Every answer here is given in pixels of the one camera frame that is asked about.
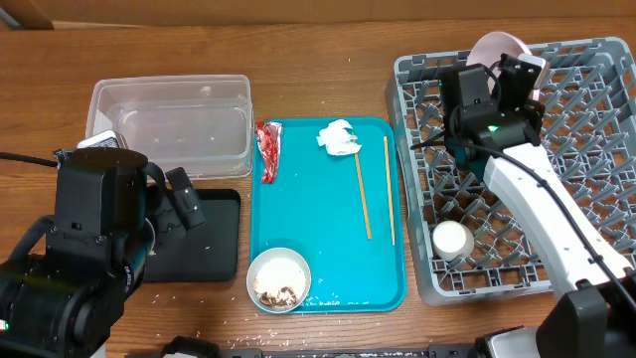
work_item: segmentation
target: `candy wrapper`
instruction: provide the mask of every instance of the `candy wrapper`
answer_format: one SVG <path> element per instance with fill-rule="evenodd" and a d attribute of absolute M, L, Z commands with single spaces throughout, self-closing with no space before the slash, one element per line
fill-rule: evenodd
<path fill-rule="evenodd" d="M 280 139 L 282 137 L 282 123 L 260 123 L 256 128 L 256 142 L 258 151 L 265 163 L 261 183 L 271 184 L 278 175 L 280 163 Z"/>

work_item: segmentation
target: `wooden table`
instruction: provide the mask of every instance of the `wooden table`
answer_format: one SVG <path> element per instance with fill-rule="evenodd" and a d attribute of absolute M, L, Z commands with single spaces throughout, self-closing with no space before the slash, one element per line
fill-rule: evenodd
<path fill-rule="evenodd" d="M 112 78 L 245 74 L 257 121 L 295 116 L 388 118 L 385 87 L 397 57 L 470 49 L 494 30 L 507 31 L 529 44 L 617 36 L 636 45 L 634 18 L 2 33 L 0 151 L 50 157 L 56 148 L 74 147 L 83 139 L 95 83 Z M 234 188 L 242 196 L 237 278 L 226 283 L 143 285 L 126 302 L 126 313 L 112 329 L 109 357 L 158 349 L 176 335 L 200 335 L 222 348 L 247 347 L 247 343 L 254 347 L 262 339 L 265 346 L 259 348 L 265 350 L 287 349 L 281 346 L 287 341 L 290 350 L 471 342 L 498 329 L 538 325 L 555 303 L 551 295 L 543 294 L 428 306 L 417 295 L 408 237 L 404 237 L 408 293 L 398 309 L 375 314 L 260 314 L 249 301 L 244 282 L 250 179 L 196 186 Z M 55 170 L 0 162 L 0 260 L 7 259 L 36 218 L 53 213 L 55 189 Z M 269 332 L 277 335 L 271 337 Z"/>

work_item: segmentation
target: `crumpled napkin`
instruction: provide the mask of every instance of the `crumpled napkin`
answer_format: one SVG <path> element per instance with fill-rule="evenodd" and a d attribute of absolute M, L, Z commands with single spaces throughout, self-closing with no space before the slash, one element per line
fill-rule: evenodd
<path fill-rule="evenodd" d="M 321 129 L 316 137 L 318 145 L 326 146 L 329 155 L 349 155 L 360 151 L 362 145 L 355 142 L 358 137 L 349 132 L 353 130 L 345 119 L 337 119 Z"/>

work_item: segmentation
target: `white cup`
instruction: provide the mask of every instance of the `white cup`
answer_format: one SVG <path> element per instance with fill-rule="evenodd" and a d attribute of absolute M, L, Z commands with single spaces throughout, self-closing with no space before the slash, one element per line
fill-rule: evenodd
<path fill-rule="evenodd" d="M 437 224 L 433 230 L 433 246 L 435 252 L 449 262 L 458 256 L 468 258 L 473 252 L 475 238 L 465 225 L 445 221 Z"/>

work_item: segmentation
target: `chopstick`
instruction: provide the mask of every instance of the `chopstick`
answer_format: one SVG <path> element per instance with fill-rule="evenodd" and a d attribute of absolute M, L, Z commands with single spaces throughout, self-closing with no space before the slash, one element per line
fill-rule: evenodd
<path fill-rule="evenodd" d="M 369 213 L 367 212 L 367 198 L 365 197 L 365 184 L 362 181 L 362 171 L 360 170 L 360 158 L 356 153 L 356 169 L 358 170 L 358 185 L 360 186 L 360 196 L 362 197 L 362 210 L 365 214 L 365 226 L 367 227 L 367 239 L 371 239 L 371 225 L 369 225 Z"/>
<path fill-rule="evenodd" d="M 387 192 L 389 193 L 389 220 L 391 221 L 391 238 L 396 245 L 396 228 L 394 224 L 394 199 L 391 193 L 391 171 L 389 169 L 389 141 L 385 136 L 385 166 L 387 168 Z"/>

